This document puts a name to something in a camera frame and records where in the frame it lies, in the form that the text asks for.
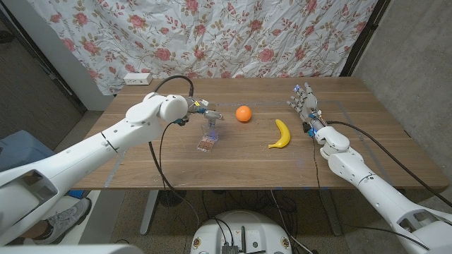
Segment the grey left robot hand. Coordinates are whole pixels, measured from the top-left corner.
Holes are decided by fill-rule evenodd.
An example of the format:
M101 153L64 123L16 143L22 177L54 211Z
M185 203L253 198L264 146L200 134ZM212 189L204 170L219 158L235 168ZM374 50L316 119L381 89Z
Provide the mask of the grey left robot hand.
M205 99L186 98L188 104L187 115L202 114L207 123L201 126L204 136L207 138L218 140L217 121L223 121L224 116L216 110L216 104L208 102Z

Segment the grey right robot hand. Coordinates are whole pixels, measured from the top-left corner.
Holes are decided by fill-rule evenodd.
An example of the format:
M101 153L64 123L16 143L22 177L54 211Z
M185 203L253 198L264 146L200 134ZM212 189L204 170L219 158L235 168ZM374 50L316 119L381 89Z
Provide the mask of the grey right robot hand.
M299 114L303 131L314 137L317 131L327 126L318 108L317 98L308 82L304 83L304 88L297 84L293 92L295 96L291 96L287 104Z

